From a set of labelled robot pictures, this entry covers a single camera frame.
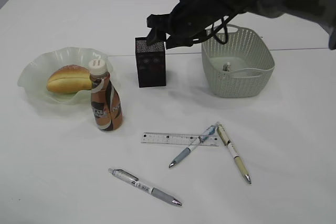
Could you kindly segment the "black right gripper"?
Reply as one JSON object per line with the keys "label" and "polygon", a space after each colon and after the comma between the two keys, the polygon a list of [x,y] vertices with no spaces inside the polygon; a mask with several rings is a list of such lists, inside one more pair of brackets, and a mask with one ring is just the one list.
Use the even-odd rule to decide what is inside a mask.
{"label": "black right gripper", "polygon": [[207,35],[204,9],[195,5],[176,5],[169,14],[151,14],[146,24],[151,29],[146,37],[146,44],[151,46],[165,42],[166,49],[191,47],[194,40]]}

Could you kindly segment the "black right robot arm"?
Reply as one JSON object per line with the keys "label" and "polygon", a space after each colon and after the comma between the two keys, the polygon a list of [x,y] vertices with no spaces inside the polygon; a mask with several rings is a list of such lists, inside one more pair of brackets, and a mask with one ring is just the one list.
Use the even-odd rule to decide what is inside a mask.
{"label": "black right robot arm", "polygon": [[267,18],[289,14],[319,24],[329,34],[329,49],[335,50],[335,0],[179,0],[170,13],[147,17],[146,43],[164,42],[171,49],[215,39],[224,45],[228,36],[220,38],[218,32],[243,13]]}

